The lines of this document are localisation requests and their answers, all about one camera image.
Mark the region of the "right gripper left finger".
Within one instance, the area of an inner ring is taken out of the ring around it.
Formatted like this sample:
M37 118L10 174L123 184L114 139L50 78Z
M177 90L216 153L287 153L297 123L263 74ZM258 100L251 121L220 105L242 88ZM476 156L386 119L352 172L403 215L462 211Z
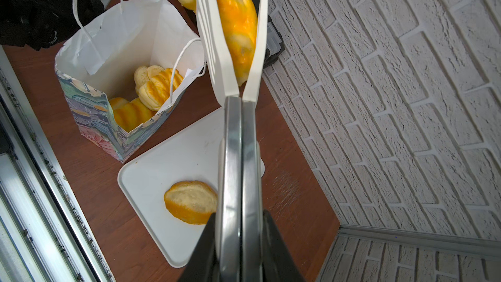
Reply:
M215 216L217 280L240 281L241 121L237 82L217 0L197 0L196 18L213 92L223 109L223 136L219 144L219 195Z

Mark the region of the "croissant bread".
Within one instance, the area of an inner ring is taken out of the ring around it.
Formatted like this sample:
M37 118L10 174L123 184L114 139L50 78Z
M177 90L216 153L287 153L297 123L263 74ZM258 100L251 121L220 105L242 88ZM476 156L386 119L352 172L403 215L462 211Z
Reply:
M131 132L155 115L155 111L147 108L138 97L131 102L122 97L116 97L109 100L109 103L114 112L115 121L126 132Z

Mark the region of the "small rectangular golden loaf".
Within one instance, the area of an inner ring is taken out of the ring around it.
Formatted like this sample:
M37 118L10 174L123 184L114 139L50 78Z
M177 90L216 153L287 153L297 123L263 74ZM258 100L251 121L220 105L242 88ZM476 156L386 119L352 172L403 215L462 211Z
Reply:
M170 97L170 89L176 91L183 81L183 77L176 70L164 69L150 78L140 89L138 97L150 110L158 111Z

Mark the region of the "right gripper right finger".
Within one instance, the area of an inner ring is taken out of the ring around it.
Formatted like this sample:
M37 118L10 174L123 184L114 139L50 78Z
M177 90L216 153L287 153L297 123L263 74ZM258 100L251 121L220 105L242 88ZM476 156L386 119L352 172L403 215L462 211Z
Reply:
M242 97L242 241L241 280L263 281L263 207L256 106L266 55L268 0L260 0L257 39L249 78Z

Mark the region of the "white paper bag colourful bottom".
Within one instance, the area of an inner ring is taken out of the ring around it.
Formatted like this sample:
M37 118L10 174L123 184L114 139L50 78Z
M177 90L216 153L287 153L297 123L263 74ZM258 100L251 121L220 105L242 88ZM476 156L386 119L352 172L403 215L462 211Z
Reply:
M135 99L134 72L176 69L179 86L158 111L132 129L117 122L112 99ZM205 65L197 34L168 0L125 0L103 12L59 50L55 70L82 136L124 162L166 121Z

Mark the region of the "long twisted bread top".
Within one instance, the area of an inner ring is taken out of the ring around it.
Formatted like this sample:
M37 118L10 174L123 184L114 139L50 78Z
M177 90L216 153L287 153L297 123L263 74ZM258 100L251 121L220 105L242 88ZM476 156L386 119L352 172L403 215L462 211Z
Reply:
M186 9L196 10L196 0L178 0ZM249 77L257 39L257 12L252 0L217 0L224 38L237 83Z

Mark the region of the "round knotted bun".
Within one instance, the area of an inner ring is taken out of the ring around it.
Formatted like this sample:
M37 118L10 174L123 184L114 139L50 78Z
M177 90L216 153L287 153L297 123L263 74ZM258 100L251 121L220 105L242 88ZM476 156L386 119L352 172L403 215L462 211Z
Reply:
M158 65L152 65L149 67L142 66L139 67L134 72L134 83L135 83L135 92L139 94L139 89L150 80L151 77L159 74L164 70L163 67Z

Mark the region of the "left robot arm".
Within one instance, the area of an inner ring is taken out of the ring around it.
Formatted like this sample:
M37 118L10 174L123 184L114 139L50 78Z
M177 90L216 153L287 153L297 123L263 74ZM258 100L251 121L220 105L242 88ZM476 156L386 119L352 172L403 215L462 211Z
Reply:
M77 0L77 8L79 20L73 0L1 0L1 44L49 48L104 12L101 0Z

